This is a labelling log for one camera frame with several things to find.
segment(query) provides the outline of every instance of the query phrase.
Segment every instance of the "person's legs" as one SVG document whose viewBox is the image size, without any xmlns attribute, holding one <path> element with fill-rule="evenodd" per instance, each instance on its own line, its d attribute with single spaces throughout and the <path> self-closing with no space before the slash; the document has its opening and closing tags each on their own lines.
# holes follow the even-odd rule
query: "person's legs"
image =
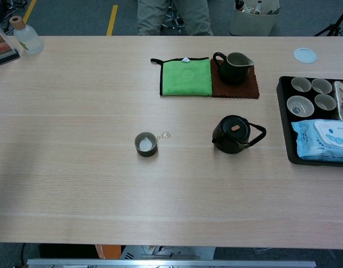
<svg viewBox="0 0 343 268">
<path fill-rule="evenodd" d="M 173 0 L 189 35 L 213 35 L 207 0 Z"/>
<path fill-rule="evenodd" d="M 159 35 L 169 0 L 138 0 L 138 35 Z"/>
</svg>

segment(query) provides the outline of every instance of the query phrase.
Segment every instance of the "chair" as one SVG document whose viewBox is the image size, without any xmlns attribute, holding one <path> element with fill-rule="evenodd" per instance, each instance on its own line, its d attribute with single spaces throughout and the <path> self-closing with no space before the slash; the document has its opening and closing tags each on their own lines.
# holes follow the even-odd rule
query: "chair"
<svg viewBox="0 0 343 268">
<path fill-rule="evenodd" d="M 185 27 L 185 24 L 183 19 L 179 16 L 179 13 L 172 0 L 170 0 L 170 5 L 165 17 L 166 20 L 161 24 L 161 30 L 164 28 L 174 29 L 178 30 L 178 35 L 182 35 L 182 28 Z"/>
</svg>

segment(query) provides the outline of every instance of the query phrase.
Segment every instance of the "brown cloth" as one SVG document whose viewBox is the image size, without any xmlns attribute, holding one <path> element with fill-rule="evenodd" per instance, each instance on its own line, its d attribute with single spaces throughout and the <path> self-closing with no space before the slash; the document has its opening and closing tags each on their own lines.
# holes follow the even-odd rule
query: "brown cloth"
<svg viewBox="0 0 343 268">
<path fill-rule="evenodd" d="M 258 99 L 260 97 L 259 86 L 257 85 L 255 67 L 251 66 L 246 81 L 241 85 L 228 85 L 221 81 L 217 66 L 211 60 L 212 96 L 215 98 L 247 98 Z"/>
</svg>

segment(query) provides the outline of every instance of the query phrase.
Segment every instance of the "round white lid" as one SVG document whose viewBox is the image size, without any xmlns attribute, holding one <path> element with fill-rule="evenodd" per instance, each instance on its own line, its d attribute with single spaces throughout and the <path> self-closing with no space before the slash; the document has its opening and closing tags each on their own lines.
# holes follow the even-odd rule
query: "round white lid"
<svg viewBox="0 0 343 268">
<path fill-rule="evenodd" d="M 293 53 L 294 57 L 302 62 L 302 63 L 315 63 L 317 61 L 317 54 L 307 48 L 307 47 L 299 47 L 297 48 L 294 53 Z"/>
</svg>

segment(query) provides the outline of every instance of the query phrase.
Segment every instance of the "black pitcher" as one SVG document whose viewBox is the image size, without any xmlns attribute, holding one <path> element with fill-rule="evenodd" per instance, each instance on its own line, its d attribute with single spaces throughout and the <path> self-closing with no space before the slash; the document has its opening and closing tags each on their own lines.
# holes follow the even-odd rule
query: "black pitcher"
<svg viewBox="0 0 343 268">
<path fill-rule="evenodd" d="M 220 65 L 216 57 L 221 57 L 223 63 Z M 242 53 L 231 53 L 225 56 L 221 52 L 216 52 L 213 59 L 218 67 L 220 78 L 223 82 L 232 85 L 242 84 L 249 74 L 249 68 L 255 63 Z"/>
<path fill-rule="evenodd" d="M 261 134 L 249 142 L 250 126 L 261 131 Z M 249 123 L 240 116 L 227 116 L 215 128 L 212 134 L 212 143 L 221 151 L 236 154 L 247 149 L 266 136 L 266 129 L 262 126 Z"/>
</svg>

